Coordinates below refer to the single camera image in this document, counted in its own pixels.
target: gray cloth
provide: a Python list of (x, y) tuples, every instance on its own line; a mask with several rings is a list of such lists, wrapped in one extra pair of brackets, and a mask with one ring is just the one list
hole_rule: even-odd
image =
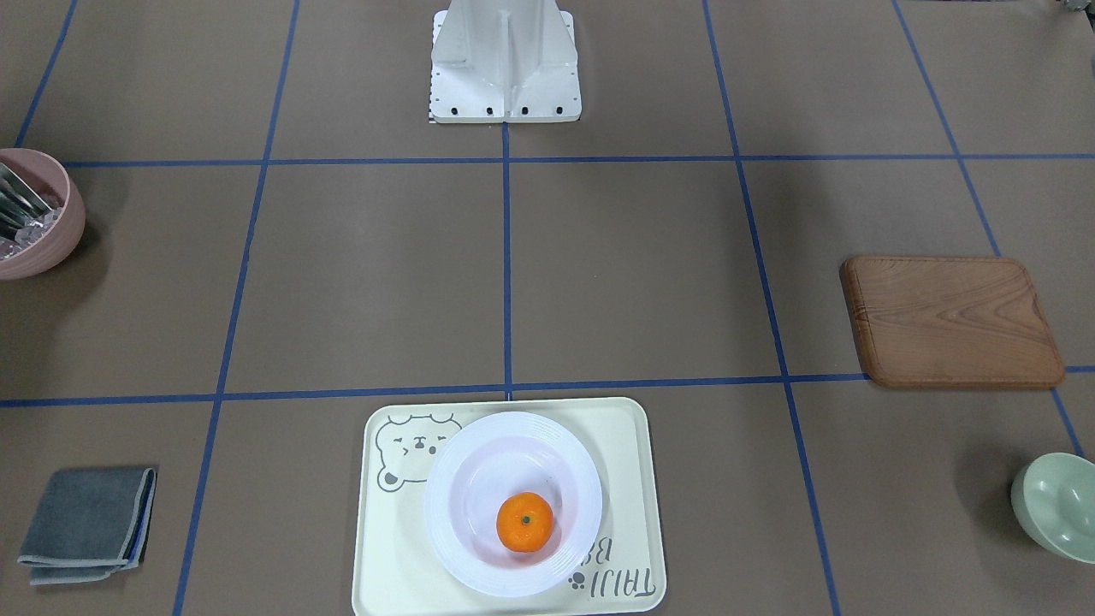
[(155, 492), (151, 468), (59, 470), (23, 539), (31, 585), (103, 580), (140, 562)]

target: blue grid line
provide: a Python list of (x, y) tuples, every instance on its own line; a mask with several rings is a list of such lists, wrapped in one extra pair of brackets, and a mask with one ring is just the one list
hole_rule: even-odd
[(961, 156), (967, 160), (1092, 160), (1095, 159), (1095, 153), (964, 153)]
[(515, 163), (573, 163), (573, 162), (728, 162), (733, 155), (523, 155), (510, 159)]
[(173, 616), (182, 616), (186, 600), (186, 586), (189, 581), (191, 563), (194, 558), (194, 545), (197, 541), (198, 526), (201, 522), (201, 505), (205, 502), (205, 489), (209, 479), (209, 467), (212, 462), (214, 445), (217, 441), (217, 426), (220, 422), (220, 409), (223, 402), (224, 386), (228, 382), (228, 369), (232, 361), (232, 346), (235, 341), (235, 327), (240, 318), (240, 306), (243, 302), (243, 288), (247, 279), (247, 266), (251, 260), (251, 244), (255, 236), (255, 224), (258, 210), (262, 207), (263, 189), (266, 184), (266, 172), (270, 151), (274, 148), (274, 133), (277, 131), (277, 117), (281, 108), (281, 93), (285, 91), (286, 75), (289, 72), (289, 59), (292, 56), (292, 40), (297, 32), (297, 18), (300, 14), (300, 0), (293, 0), (292, 14), (289, 18), (289, 32), (286, 35), (285, 50), (281, 56), (281, 70), (278, 74), (277, 90), (274, 92), (274, 104), (270, 108), (269, 127), (266, 131), (266, 147), (263, 151), (263, 164), (258, 170), (258, 181), (255, 185), (255, 198), (251, 206), (251, 219), (247, 222), (247, 235), (243, 243), (243, 256), (240, 259), (240, 272), (235, 282), (235, 294), (232, 300), (232, 313), (228, 322), (228, 333), (224, 337), (224, 353), (220, 364), (220, 375), (217, 379), (217, 393), (212, 410), (209, 414), (209, 428), (206, 432), (205, 451), (201, 454), (201, 468), (198, 472), (197, 488), (194, 493), (194, 508), (191, 511), (189, 530), (186, 533), (186, 546), (183, 550), (183, 562), (178, 571), (178, 586), (175, 590)]
[(1061, 416), (1061, 422), (1064, 425), (1064, 431), (1069, 433), (1069, 441), (1072, 441), (1072, 450), (1080, 457), (1084, 456), (1084, 449), (1080, 445), (1080, 439), (1076, 437), (1076, 430), (1072, 428), (1072, 420), (1069, 419), (1069, 411), (1064, 409), (1064, 402), (1061, 400), (1061, 395), (1057, 393), (1054, 387), (1050, 391), (1053, 396), (1053, 404), (1057, 405), (1057, 412)]
[(741, 200), (745, 205), (746, 217), (749, 221), (749, 234), (752, 239), (753, 252), (757, 256), (757, 270), (760, 275), (761, 289), (764, 291), (764, 304), (768, 307), (769, 324), (772, 329), (772, 341), (775, 346), (776, 360), (780, 364), (780, 376), (783, 382), (783, 393), (787, 402), (787, 411), (791, 416), (791, 427), (795, 434), (795, 448), (798, 451), (798, 464), (802, 467), (803, 484), (806, 489), (806, 498), (810, 505), (810, 518), (814, 521), (814, 535), (817, 539), (818, 556), (821, 559), (821, 568), (825, 573), (826, 588), (829, 592), (829, 607), (832, 616), (840, 616), (840, 598), (837, 594), (837, 583), (833, 579), (832, 567), (829, 562), (829, 548), (825, 539), (825, 527), (821, 523), (821, 512), (818, 509), (817, 496), (814, 490), (814, 478), (810, 473), (809, 456), (806, 452), (806, 441), (803, 438), (802, 427), (798, 422), (798, 410), (795, 405), (795, 395), (792, 391), (788, 379), (787, 362), (783, 353), (783, 340), (780, 336), (780, 324), (775, 317), (775, 305), (772, 302), (772, 291), (769, 284), (768, 271), (764, 267), (764, 254), (761, 249), (760, 234), (757, 230), (757, 220), (753, 216), (752, 200), (749, 196), (749, 186), (746, 182), (745, 164), (741, 160), (741, 150), (738, 146), (738, 133), (734, 126), (734, 113), (730, 108), (730, 96), (726, 89), (726, 78), (723, 73), (723, 60), (718, 54), (718, 42), (715, 38), (715, 26), (711, 19), (711, 7), (707, 0), (703, 2), (703, 15), (707, 25), (707, 38), (711, 43), (711, 55), (715, 63), (715, 74), (718, 77), (718, 90), (723, 97), (723, 111), (726, 113), (726, 127), (730, 136), (730, 144), (734, 149), (735, 164), (738, 172), (738, 182), (741, 184)]
[(949, 154), (741, 154), (746, 162), (777, 162), (800, 160), (955, 160)]
[(212, 403), (212, 394), (166, 396), (103, 396), (83, 398), (25, 398), (0, 400), (0, 409), (38, 409), (43, 407), (97, 407), (104, 405), (163, 405), (169, 403)]
[(503, 355), (505, 356), (506, 399), (514, 399), (512, 260), (509, 225), (509, 124), (502, 125), (502, 254), (503, 254)]
[(220, 160), (76, 160), (62, 164), (69, 168), (128, 168), (138, 166), (260, 166), (261, 159)]
[(290, 164), (488, 164), (499, 163), (500, 158), (274, 158), (272, 165)]
[(73, 398), (21, 398), (0, 400), (0, 409), (38, 407), (92, 407), (103, 405), (162, 405), (169, 403), (226, 403), (247, 400), (300, 400), (313, 398), (367, 398), (374, 396), (429, 396), (441, 394), (489, 394), (496, 392), (543, 392), (579, 390), (626, 390), (644, 387), (703, 387), (719, 385), (772, 385), (787, 383), (834, 383), (869, 381), (863, 373), (761, 375), (695, 379), (641, 379), (616, 381), (560, 381), (532, 383), (485, 383), (477, 385), (438, 385), (410, 387), (367, 387), (347, 390), (304, 390), (285, 392), (235, 392), (223, 394), (169, 394), (159, 396), (104, 396)]
[[(964, 160), (1095, 160), (1095, 153), (964, 153)], [(510, 156), (514, 164), (568, 164), (574, 162), (796, 162), (812, 160), (957, 160), (953, 153), (943, 154), (712, 154), (712, 155), (591, 155), (591, 156)], [(209, 159), (209, 160), (74, 160), (62, 161), (69, 168), (117, 168), (142, 166), (270, 166), (289, 165), (369, 165), (369, 164), (498, 164), (502, 158), (273, 158)]]
[(360, 390), (315, 390), (292, 392), (250, 392), (224, 394), (226, 403), (250, 400), (314, 400), (319, 398), (374, 398), (377, 396), (436, 396), (443, 394), (491, 394), (505, 392), (506, 385), (439, 385), (434, 387), (371, 387)]
[(844, 381), (871, 381), (866, 373), (844, 373), (844, 374), (804, 374), (788, 375), (787, 383), (834, 383)]
[(644, 387), (707, 387), (717, 385), (764, 385), (783, 383), (781, 376), (738, 376), (707, 379), (644, 379), (631, 381), (565, 381), (555, 383), (519, 383), (515, 392), (549, 392), (579, 390), (631, 390)]
[(981, 226), (984, 228), (984, 234), (989, 237), (989, 245), (992, 246), (992, 253), (1000, 256), (1000, 246), (996, 245), (996, 236), (992, 232), (992, 225), (989, 224), (989, 217), (984, 213), (984, 208), (981, 207), (981, 198), (977, 196), (977, 188), (973, 187), (973, 181), (969, 176), (969, 170), (966, 168), (966, 161), (963, 160), (961, 151), (958, 149), (958, 141), (955, 140), (955, 135), (950, 130), (950, 123), (947, 121), (946, 114), (943, 113), (943, 103), (940, 102), (938, 95), (935, 93), (935, 86), (932, 85), (932, 80), (927, 77), (927, 67), (924, 66), (924, 59), (920, 56), (920, 50), (917, 48), (917, 42), (912, 37), (912, 31), (909, 30), (909, 24), (904, 21), (904, 13), (901, 12), (901, 7), (898, 4), (898, 0), (890, 0), (890, 4), (894, 7), (894, 11), (897, 12), (897, 19), (901, 23), (901, 30), (904, 31), (904, 38), (909, 43), (909, 49), (912, 50), (912, 57), (917, 60), (917, 67), (920, 69), (920, 77), (924, 80), (924, 85), (927, 86), (927, 93), (932, 96), (932, 104), (935, 105), (935, 113), (940, 116), (940, 123), (943, 124), (943, 131), (947, 135), (947, 141), (950, 142), (950, 149), (955, 153), (955, 159), (958, 161), (958, 168), (961, 171), (961, 176), (966, 181), (966, 188), (969, 190), (969, 196), (973, 199), (973, 206), (977, 208), (977, 214), (981, 219)]
[(65, 22), (61, 23), (61, 31), (57, 34), (57, 43), (54, 44), (54, 51), (49, 55), (49, 61), (46, 62), (46, 70), (42, 73), (42, 81), (38, 82), (38, 89), (34, 91), (34, 97), (31, 98), (31, 106), (26, 109), (26, 117), (23, 118), (23, 126), (19, 129), (19, 136), (15, 137), (15, 147), (22, 148), (23, 141), (26, 140), (26, 133), (31, 130), (31, 121), (34, 120), (34, 114), (38, 111), (38, 103), (42, 101), (42, 94), (46, 91), (46, 83), (49, 82), (49, 75), (54, 72), (54, 66), (57, 63), (57, 57), (61, 55), (61, 47), (65, 45), (65, 38), (68, 36), (68, 28), (72, 25), (72, 15), (76, 14), (76, 5), (79, 0), (72, 0), (69, 3), (68, 13), (65, 13)]

